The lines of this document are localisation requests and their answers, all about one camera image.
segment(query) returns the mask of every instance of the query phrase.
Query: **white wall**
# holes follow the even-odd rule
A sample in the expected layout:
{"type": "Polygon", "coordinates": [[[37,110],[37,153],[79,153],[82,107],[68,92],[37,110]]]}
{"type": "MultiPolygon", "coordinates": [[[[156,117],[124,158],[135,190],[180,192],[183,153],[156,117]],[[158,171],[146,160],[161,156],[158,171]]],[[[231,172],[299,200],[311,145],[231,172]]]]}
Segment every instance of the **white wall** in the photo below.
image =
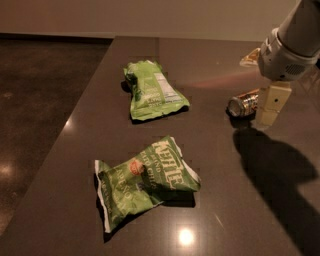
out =
{"type": "Polygon", "coordinates": [[[1,0],[0,32],[262,41],[298,0],[1,0]]]}

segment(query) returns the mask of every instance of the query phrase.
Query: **dark table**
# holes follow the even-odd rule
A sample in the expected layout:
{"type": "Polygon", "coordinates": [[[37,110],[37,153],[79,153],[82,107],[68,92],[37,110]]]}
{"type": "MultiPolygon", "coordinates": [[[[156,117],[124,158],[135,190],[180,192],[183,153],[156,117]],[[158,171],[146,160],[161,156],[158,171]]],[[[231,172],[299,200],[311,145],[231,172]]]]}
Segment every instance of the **dark table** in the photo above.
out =
{"type": "Polygon", "coordinates": [[[292,83],[267,130],[225,113],[230,97],[268,85],[257,68],[239,66],[259,45],[115,38],[1,237],[0,255],[319,255],[319,71],[292,83]],[[131,122],[122,69],[145,59],[163,66],[188,112],[131,122]],[[94,160],[115,166],[165,135],[202,179],[196,206],[159,206],[105,242],[94,160]]]}

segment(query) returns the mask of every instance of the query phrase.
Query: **yellow-green chip bag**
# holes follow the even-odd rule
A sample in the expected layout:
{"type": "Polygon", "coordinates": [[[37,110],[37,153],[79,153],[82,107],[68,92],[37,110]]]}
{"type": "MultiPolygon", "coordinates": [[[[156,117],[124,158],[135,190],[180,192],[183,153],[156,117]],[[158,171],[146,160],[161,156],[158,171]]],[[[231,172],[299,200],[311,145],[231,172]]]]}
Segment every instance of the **yellow-green chip bag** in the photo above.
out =
{"type": "Polygon", "coordinates": [[[153,119],[190,106],[189,101],[168,83],[157,62],[129,63],[124,75],[132,92],[132,120],[153,119]]]}
{"type": "Polygon", "coordinates": [[[96,160],[95,173],[106,233],[128,215],[145,212],[173,199],[178,192],[200,189],[199,176],[185,163],[169,136],[113,168],[96,160]]]}

